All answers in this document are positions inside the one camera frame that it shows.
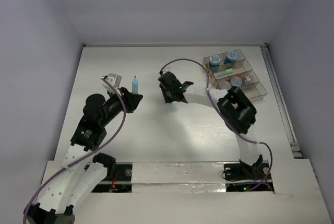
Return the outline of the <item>blue highlighter pen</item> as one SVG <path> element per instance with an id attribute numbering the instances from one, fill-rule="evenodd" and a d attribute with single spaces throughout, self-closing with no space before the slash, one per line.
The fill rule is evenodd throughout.
<path id="1" fill-rule="evenodd" d="M 132 81 L 132 93 L 139 94 L 139 81 L 137 79 L 137 76 L 134 76 L 134 79 Z"/>

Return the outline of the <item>blue ink jar front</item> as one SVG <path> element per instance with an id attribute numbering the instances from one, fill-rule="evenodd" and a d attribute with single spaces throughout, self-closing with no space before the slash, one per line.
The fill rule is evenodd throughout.
<path id="1" fill-rule="evenodd" d="M 221 57 L 219 55 L 209 56 L 209 66 L 210 66 L 210 68 L 219 66 L 220 63 L 221 63 Z"/>

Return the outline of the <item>blue ink jar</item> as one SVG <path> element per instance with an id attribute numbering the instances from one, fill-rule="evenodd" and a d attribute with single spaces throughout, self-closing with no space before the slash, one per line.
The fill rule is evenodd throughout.
<path id="1" fill-rule="evenodd" d="M 238 60 L 238 53 L 235 51 L 228 51 L 224 60 L 225 64 L 234 63 Z"/>
<path id="2" fill-rule="evenodd" d="M 221 57 L 219 55 L 209 56 L 209 66 L 210 66 L 210 68 L 219 66 L 220 63 L 221 63 Z"/>

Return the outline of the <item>clear jar purple pins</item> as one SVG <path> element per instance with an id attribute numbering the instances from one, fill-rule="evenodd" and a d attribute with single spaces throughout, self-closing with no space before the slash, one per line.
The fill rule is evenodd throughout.
<path id="1" fill-rule="evenodd" d="M 249 75 L 249 76 L 245 76 L 245 77 L 243 78 L 243 85 L 244 85 L 244 86 L 250 85 L 250 84 L 253 83 L 253 80 L 254 80 L 254 76 L 251 76 L 251 75 Z"/>
<path id="2" fill-rule="evenodd" d="M 228 81 L 223 81 L 223 82 L 219 83 L 219 87 L 222 90 L 229 90 L 229 89 L 232 88 L 232 85 Z"/>

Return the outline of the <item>green highlighter pen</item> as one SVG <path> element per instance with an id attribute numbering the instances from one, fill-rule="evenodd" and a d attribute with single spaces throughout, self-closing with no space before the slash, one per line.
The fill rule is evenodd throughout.
<path id="1" fill-rule="evenodd" d="M 220 77 L 220 76 L 228 75 L 228 74 L 231 74 L 231 73 L 233 73 L 233 69 L 232 69 L 232 68 L 229 68 L 229 69 L 226 69 L 226 70 L 223 70 L 223 71 L 214 73 L 214 75 L 215 75 L 216 77 Z"/>

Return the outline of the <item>clear jar blue pins back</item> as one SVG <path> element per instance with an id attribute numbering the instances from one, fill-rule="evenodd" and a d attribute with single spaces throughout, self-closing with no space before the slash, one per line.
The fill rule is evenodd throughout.
<path id="1" fill-rule="evenodd" d="M 234 76 L 234 77 L 231 78 L 230 84 L 232 86 L 241 87 L 242 84 L 243 84 L 243 81 L 242 81 L 242 79 L 240 77 Z"/>

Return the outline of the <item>blue ink jar back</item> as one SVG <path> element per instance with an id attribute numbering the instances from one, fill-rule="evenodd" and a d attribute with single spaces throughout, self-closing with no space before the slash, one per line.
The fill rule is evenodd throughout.
<path id="1" fill-rule="evenodd" d="M 224 60 L 225 64 L 234 63 L 238 60 L 238 53 L 235 51 L 228 51 Z"/>

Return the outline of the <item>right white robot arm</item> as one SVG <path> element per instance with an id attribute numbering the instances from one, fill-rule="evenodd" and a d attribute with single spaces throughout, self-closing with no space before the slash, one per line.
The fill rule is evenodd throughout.
<path id="1" fill-rule="evenodd" d="M 196 86 L 193 82 L 181 83 L 172 72 L 160 72 L 158 78 L 165 103 L 182 102 L 200 104 L 214 108 L 225 125 L 235 134 L 240 151 L 240 172 L 246 178 L 252 178 L 259 172 L 263 162 L 258 142 L 247 137 L 248 130 L 254 125 L 257 113 L 255 107 L 236 86 L 228 90 L 216 90 Z"/>

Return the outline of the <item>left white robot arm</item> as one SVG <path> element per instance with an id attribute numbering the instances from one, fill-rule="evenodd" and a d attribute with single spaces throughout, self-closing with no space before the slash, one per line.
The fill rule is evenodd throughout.
<path id="1" fill-rule="evenodd" d="M 98 93 L 86 99 L 62 167 L 42 185 L 44 194 L 35 193 L 28 203 L 24 223 L 75 222 L 75 214 L 97 184 L 118 175 L 116 159 L 100 152 L 105 127 L 119 113 L 133 113 L 142 99 L 126 88 L 111 93 L 109 99 Z"/>

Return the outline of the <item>clear tiered organizer tray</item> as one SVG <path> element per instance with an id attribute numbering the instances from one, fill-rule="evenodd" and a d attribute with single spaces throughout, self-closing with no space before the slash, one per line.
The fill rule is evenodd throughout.
<path id="1" fill-rule="evenodd" d="M 267 90 L 241 50 L 206 56 L 202 65 L 215 89 L 239 87 L 251 102 L 260 101 L 267 95 Z"/>

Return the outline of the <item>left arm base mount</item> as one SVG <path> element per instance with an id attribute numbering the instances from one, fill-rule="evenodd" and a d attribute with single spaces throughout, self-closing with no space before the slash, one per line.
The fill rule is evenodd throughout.
<path id="1" fill-rule="evenodd" d="M 113 176 L 107 176 L 95 188 L 93 193 L 131 193 L 132 163 L 117 163 Z"/>

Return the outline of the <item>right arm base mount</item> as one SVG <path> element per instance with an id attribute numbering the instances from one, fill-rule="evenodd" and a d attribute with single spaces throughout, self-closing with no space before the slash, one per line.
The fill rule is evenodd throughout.
<path id="1" fill-rule="evenodd" d="M 226 181 L 227 192 L 274 192 L 268 170 L 269 163 L 260 155 L 252 166 L 241 161 L 225 163 L 221 176 Z"/>

